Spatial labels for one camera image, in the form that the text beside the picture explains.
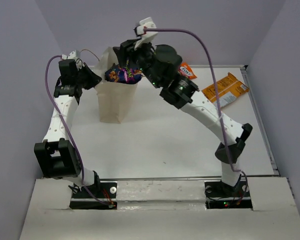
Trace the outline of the purple snack bag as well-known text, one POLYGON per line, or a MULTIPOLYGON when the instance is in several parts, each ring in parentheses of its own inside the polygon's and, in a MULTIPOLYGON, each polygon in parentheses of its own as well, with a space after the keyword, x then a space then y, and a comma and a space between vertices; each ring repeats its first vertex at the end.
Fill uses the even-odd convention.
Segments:
POLYGON ((143 77, 143 73, 137 68, 121 67, 119 64, 113 64, 105 72, 107 82, 134 85, 143 77))

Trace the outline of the beige paper bag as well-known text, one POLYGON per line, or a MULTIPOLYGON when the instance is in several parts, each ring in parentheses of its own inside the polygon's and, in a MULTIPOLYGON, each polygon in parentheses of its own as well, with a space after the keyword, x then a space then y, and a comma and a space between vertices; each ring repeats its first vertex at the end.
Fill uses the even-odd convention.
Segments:
POLYGON ((102 78, 94 89, 98 97, 99 120, 103 123, 120 124, 132 107, 137 83, 127 84, 110 81, 106 71, 118 65, 118 59, 112 47, 108 47, 92 71, 102 78))

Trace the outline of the orange snack bar packet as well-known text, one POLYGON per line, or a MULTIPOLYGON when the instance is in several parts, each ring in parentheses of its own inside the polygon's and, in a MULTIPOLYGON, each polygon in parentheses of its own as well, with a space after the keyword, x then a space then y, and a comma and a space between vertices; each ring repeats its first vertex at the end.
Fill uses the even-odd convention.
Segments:
MULTIPOLYGON (((216 84, 221 108, 233 103, 250 90, 243 82, 238 80, 230 72, 227 74, 227 76, 218 80, 216 84)), ((217 97, 214 84, 204 88, 202 92, 207 99, 217 107, 217 97)))

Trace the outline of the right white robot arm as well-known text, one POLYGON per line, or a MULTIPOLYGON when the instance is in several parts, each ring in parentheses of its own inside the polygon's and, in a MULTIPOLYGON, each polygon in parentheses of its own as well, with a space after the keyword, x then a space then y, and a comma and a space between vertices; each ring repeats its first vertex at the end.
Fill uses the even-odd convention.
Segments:
POLYGON ((172 46, 153 46, 150 42, 137 45, 137 42, 129 39, 113 47, 119 65, 137 67, 161 90, 159 95, 164 101, 198 120, 220 140, 215 151, 215 157, 221 162, 220 190, 225 196, 232 196, 243 177, 237 171, 238 161, 253 127, 222 113, 192 80, 179 73, 182 57, 172 46))

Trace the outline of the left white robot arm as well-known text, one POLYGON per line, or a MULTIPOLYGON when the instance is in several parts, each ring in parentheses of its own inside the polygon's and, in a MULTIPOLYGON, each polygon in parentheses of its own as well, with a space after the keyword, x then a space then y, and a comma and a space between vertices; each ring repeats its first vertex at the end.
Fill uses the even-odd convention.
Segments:
POLYGON ((102 79, 79 57, 62 56, 58 68, 54 91, 47 91, 53 105, 50 124, 42 141, 34 145, 34 154, 45 178, 70 181, 94 198, 102 188, 100 178, 84 167, 71 127, 83 90, 94 88, 102 79))

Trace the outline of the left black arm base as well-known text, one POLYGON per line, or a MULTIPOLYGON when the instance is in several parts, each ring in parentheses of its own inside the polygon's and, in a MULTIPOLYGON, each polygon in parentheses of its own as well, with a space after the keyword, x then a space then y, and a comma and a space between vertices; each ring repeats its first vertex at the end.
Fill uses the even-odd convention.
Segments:
POLYGON ((100 190, 95 186, 84 187, 76 184, 69 185, 71 199, 69 207, 72 210, 116 210, 117 209, 117 181, 101 181, 100 190))

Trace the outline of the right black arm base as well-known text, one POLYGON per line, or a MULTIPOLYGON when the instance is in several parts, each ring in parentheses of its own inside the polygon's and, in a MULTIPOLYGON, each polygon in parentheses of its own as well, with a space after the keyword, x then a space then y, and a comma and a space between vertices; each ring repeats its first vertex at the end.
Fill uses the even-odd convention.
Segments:
POLYGON ((204 183, 205 206, 214 209, 252 209, 249 187, 245 180, 241 180, 235 187, 228 186, 221 181, 207 181, 204 183))

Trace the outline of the orange red candy packet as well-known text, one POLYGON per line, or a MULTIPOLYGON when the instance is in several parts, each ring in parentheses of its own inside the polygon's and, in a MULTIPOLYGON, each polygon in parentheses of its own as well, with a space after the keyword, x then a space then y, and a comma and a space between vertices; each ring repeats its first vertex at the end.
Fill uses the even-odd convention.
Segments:
POLYGON ((178 72, 190 80, 194 80, 197 78, 192 68, 186 62, 182 62, 180 64, 178 72))

